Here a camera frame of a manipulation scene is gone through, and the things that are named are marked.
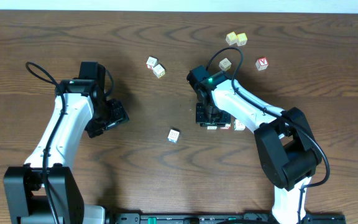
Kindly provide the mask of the wooden block red side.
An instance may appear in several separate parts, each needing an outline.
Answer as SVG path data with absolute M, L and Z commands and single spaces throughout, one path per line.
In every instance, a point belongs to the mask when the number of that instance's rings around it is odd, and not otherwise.
M 243 131 L 245 130 L 246 126 L 238 119 L 234 120 L 234 130 L 235 131 Z

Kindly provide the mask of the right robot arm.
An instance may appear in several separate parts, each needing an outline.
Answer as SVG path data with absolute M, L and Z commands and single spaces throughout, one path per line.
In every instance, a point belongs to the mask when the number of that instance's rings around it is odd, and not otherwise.
M 306 190 L 327 157 L 298 108 L 284 110 L 259 99 L 225 71 L 210 75 L 192 70 L 187 81 L 199 100 L 200 126 L 222 126 L 225 115 L 238 119 L 253 134 L 261 167 L 275 186 L 272 215 L 279 223 L 301 223 L 306 216 Z

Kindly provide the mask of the wooden block blue side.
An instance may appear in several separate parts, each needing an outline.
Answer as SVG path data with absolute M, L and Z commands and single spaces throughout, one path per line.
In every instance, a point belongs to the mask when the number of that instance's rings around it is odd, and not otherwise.
M 177 143 L 180 136 L 180 132 L 177 129 L 171 129 L 168 133 L 167 139 L 170 142 Z

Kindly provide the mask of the wooden block yellow K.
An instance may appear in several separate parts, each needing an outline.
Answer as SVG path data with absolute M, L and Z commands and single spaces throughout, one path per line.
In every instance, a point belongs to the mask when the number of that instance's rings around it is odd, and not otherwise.
M 153 73 L 157 78 L 161 78 L 162 76 L 165 75 L 166 71 L 161 64 L 158 64 L 153 68 Z

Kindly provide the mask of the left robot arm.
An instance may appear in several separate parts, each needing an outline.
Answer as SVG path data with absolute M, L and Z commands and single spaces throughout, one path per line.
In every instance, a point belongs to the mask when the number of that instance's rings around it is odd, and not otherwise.
M 3 178 L 12 223 L 109 223 L 102 206 L 84 203 L 72 168 L 84 132 L 94 138 L 128 121 L 118 100 L 96 80 L 63 80 L 48 126 L 22 166 Z

